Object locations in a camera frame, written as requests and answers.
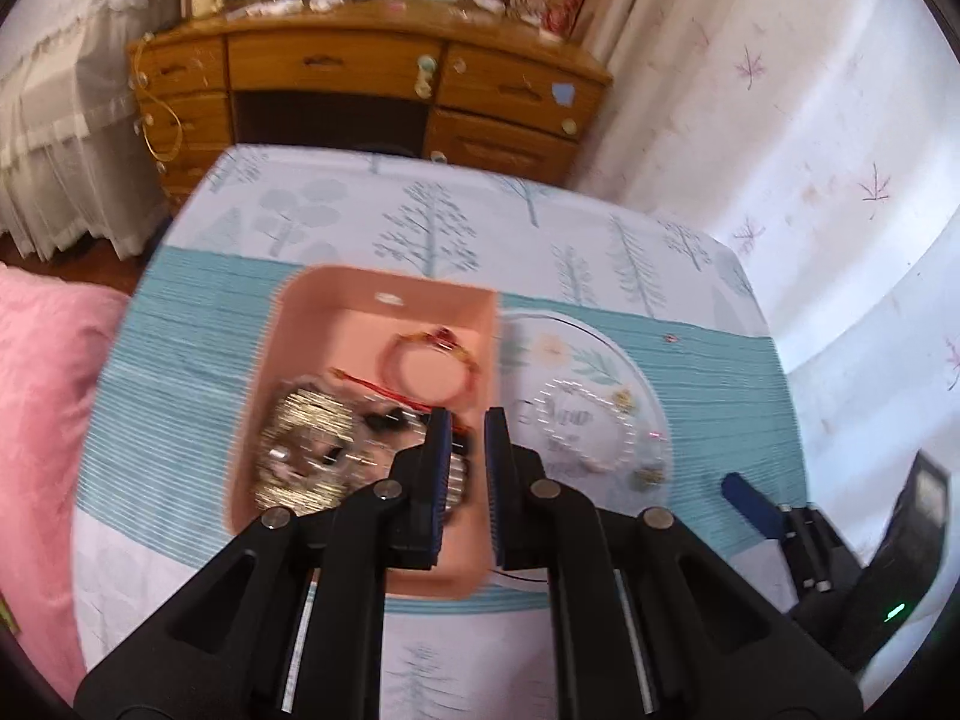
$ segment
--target wooden floor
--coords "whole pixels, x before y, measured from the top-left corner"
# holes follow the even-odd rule
[[[30,271],[31,274],[56,276],[64,281],[85,281],[103,284],[132,295],[146,269],[149,255],[117,259],[113,245],[103,239],[83,236],[69,250],[58,252],[49,262],[35,254],[21,257],[9,235],[0,235],[0,262]]]

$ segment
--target box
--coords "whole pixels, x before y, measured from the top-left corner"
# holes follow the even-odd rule
[[[227,529],[240,533],[259,515],[253,501],[256,445],[281,382],[339,367],[379,384],[376,362],[396,333],[446,327],[480,367],[472,405],[457,411],[473,429],[467,500],[445,523],[437,565],[430,571],[391,569],[387,591],[439,598],[471,594],[493,566],[482,428],[484,413],[496,398],[496,322],[497,296],[491,290],[346,266],[301,271],[275,298],[248,387],[227,479]],[[432,386],[440,395],[440,389],[449,387],[451,373],[463,374],[462,364],[449,355],[412,349],[404,360],[408,356],[416,369],[404,365],[404,372],[418,394]],[[331,389],[336,386],[330,376],[325,380]],[[366,394],[359,387],[352,391]]]

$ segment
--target black wire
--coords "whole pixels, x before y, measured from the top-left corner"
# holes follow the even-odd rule
[[[496,569],[493,570],[493,573],[499,574],[501,577],[507,577],[507,579],[516,579],[517,581],[532,581],[535,584],[546,584],[550,581],[549,579],[528,579],[527,577],[515,577],[512,574],[506,574],[503,571],[497,571]]]

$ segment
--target drawer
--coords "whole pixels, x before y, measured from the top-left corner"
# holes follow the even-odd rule
[[[131,73],[136,50],[131,53]],[[227,88],[224,73],[224,42],[221,38],[205,38],[189,43],[148,47],[140,57],[139,71],[147,91],[159,98]],[[145,98],[140,85],[134,84],[139,98]]]
[[[542,132],[434,108],[424,157],[560,185],[577,153],[576,143]]]
[[[547,65],[453,44],[443,62],[437,104],[578,140],[603,94],[602,85]]]
[[[229,98],[224,92],[165,100],[184,128],[184,146],[229,146]],[[166,151],[176,143],[176,121],[170,111],[157,103],[140,104],[143,131],[157,151]]]
[[[234,90],[296,89],[420,100],[419,60],[440,61],[425,38],[314,29],[232,35],[227,42]],[[428,80],[426,98],[432,97]]]
[[[170,194],[189,194],[225,150],[225,146],[181,149],[172,161],[157,163],[160,184]]]

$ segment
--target green light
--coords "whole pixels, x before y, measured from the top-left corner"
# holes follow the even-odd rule
[[[883,622],[890,622],[896,615],[900,614],[906,608],[906,604],[896,605],[887,613],[887,618]]]

